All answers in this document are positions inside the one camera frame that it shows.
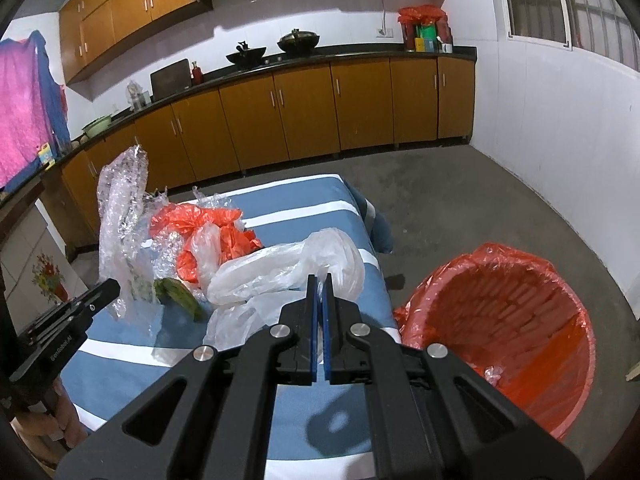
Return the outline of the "person's left hand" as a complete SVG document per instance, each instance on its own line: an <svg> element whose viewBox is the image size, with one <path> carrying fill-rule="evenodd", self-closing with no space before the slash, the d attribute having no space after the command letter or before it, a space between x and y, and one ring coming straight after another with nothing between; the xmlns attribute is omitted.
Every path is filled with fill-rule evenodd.
<svg viewBox="0 0 640 480"><path fill-rule="evenodd" d="M88 437L87 431L81 425L61 377L55 379L52 388L58 396L53 415L33 412L17 414L12 420L12 426L21 436L29 437L44 437L62 432L66 445L74 448Z"/></svg>

